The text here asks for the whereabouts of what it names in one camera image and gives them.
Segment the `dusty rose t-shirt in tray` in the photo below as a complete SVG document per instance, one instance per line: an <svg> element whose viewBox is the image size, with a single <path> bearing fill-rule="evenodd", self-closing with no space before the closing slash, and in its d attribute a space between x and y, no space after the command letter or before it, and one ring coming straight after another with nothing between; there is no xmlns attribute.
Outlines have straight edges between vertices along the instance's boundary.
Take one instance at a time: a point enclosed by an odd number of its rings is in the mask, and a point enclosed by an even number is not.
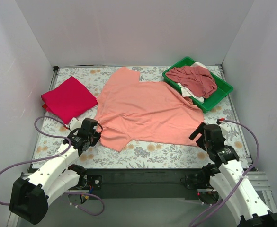
<svg viewBox="0 0 277 227"><path fill-rule="evenodd" d="M175 67L166 72L165 75L173 82L188 88L196 97L208 99L217 90L217 85L210 71L201 66Z"/></svg>

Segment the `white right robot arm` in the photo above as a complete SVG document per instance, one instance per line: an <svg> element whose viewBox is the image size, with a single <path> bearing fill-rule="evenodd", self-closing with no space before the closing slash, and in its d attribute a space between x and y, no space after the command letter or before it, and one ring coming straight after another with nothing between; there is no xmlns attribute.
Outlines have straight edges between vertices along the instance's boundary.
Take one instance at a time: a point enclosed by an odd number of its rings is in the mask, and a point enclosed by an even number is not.
<svg viewBox="0 0 277 227"><path fill-rule="evenodd" d="M277 227L277 212L263 202L248 179L247 174L254 165L244 170L235 149L224 143L222 123L226 121L221 118L216 124L202 122L189 136L213 162L202 168L202 185L213 188L221 197L220 201L202 212L206 216L201 221L196 216L189 226L199 226L226 205L239 227Z"/></svg>

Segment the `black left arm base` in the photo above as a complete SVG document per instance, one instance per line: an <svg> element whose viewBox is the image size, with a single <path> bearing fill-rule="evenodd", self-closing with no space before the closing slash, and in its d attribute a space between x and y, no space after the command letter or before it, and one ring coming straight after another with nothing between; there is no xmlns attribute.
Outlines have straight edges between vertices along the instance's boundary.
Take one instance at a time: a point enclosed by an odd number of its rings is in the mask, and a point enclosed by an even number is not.
<svg viewBox="0 0 277 227"><path fill-rule="evenodd" d="M72 176L70 186L67 186L66 192L71 205L78 208L88 200L96 199L104 207L103 200L93 194L94 191L101 189L101 175L89 174L84 167L75 164L70 165L67 168L67 172Z"/></svg>

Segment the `floral patterned table mat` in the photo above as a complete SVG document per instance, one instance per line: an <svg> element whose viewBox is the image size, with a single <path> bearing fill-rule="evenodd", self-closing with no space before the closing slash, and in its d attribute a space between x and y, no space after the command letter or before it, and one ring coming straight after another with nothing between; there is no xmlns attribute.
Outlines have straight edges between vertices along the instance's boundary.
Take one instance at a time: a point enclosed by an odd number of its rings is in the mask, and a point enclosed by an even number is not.
<svg viewBox="0 0 277 227"><path fill-rule="evenodd" d="M60 68L55 72L54 80L50 89L58 87L70 76L74 76L79 82L98 97L104 85L120 67L88 67L88 68ZM142 66L128 67L140 72L140 81L163 81L162 73L169 66ZM225 97L211 111L204 114L206 123L215 123L218 118L238 121L230 97ZM40 130L52 135L67 136L69 131L53 119L44 118ZM231 141L226 144L235 148L241 164L248 168L252 164L250 152L243 137L240 126L229 123L231 126ZM33 159L41 159L55 154L62 140L50 138L44 135L38 136L38 142L33 154ZM208 154L198 147L171 145L164 143L131 141L118 153L101 144L85 151L77 160L76 164L86 168L201 168L210 163Z"/></svg>

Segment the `folded crimson red t-shirt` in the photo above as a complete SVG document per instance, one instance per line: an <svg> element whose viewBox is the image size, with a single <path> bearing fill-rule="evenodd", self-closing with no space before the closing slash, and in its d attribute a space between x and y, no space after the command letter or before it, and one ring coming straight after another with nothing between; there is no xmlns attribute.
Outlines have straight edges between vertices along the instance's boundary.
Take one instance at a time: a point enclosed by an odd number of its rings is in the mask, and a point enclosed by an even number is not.
<svg viewBox="0 0 277 227"><path fill-rule="evenodd" d="M56 115L65 124L98 104L96 97L73 76L57 88L42 94L41 99L47 105L46 111Z"/></svg>

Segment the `green plastic tray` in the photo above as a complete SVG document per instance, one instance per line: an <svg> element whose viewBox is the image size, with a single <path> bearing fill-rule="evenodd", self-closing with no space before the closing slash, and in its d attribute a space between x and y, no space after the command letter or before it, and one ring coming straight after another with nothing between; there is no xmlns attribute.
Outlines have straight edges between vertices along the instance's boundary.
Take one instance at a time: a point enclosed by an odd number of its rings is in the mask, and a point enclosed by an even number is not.
<svg viewBox="0 0 277 227"><path fill-rule="evenodd" d="M176 89L180 94L182 94L181 86L178 85L179 82L175 82L172 79L170 79L167 73L173 70L174 68L193 67L195 63L196 61L191 59L190 57L183 58L182 60L175 63L174 65L172 65L170 68L168 68L162 73L164 82L166 82L168 85L170 85L172 88ZM212 72L210 73L217 86L216 90L209 96L209 98L204 98L203 103L199 102L194 97L190 97L193 100L193 102L203 110L204 113L212 110L220 101L222 101L225 97L227 97L233 90L233 87L229 85L227 82L225 82L223 79L221 79L220 77L218 77L216 74Z"/></svg>

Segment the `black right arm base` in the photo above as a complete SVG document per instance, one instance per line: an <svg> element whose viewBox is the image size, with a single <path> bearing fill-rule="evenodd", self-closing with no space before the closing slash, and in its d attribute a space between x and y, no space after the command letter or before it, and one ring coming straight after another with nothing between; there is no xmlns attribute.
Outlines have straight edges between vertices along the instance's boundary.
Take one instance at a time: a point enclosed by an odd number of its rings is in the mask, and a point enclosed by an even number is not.
<svg viewBox="0 0 277 227"><path fill-rule="evenodd" d="M187 174L180 179L185 188L196 189L198 199L204 204L215 204L219 200L218 192L210 185L210 177L220 173L215 164L208 163L193 174Z"/></svg>

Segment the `white garment in tray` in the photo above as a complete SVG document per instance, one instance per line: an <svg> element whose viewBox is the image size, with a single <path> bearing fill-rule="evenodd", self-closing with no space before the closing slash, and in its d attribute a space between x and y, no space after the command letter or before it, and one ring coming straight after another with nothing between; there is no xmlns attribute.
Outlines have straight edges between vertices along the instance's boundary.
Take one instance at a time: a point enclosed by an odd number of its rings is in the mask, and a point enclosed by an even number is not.
<svg viewBox="0 0 277 227"><path fill-rule="evenodd" d="M199 63L199 62L196 62L196 63L193 65L193 67L195 67L195 66L201 66L201 67L207 68L205 65L203 65L203 64L201 64L201 63ZM182 86L181 86L181 90L182 90L182 96L183 96L183 97L194 97L194 98L196 98L199 102L203 103L204 98L202 98L202 97L196 97L188 88L185 88L185 87L182 87Z"/></svg>

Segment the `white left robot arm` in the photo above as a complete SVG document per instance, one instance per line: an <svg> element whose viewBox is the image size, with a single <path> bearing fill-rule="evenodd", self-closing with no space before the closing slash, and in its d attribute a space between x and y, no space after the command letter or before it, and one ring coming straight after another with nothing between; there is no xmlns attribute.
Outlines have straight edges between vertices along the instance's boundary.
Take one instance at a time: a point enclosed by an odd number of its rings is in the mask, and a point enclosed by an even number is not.
<svg viewBox="0 0 277 227"><path fill-rule="evenodd" d="M38 224L46 215L49 206L71 188L92 191L98 189L101 176L92 176L73 162L97 144L101 125L94 119L82 122L73 118L70 133L64 138L54 158L47 160L26 179L17 179L12 186L9 210L30 222Z"/></svg>

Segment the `salmon pink t-shirt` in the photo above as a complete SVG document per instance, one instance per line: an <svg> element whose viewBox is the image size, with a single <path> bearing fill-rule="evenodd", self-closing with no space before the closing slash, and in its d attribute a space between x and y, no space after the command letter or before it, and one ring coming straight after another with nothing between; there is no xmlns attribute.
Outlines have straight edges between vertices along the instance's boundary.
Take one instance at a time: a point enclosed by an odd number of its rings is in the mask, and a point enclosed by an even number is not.
<svg viewBox="0 0 277 227"><path fill-rule="evenodd" d="M204 120L202 110L167 83L141 82L140 72L127 68L110 76L97 100L100 143L118 152L133 140L194 146L189 136Z"/></svg>

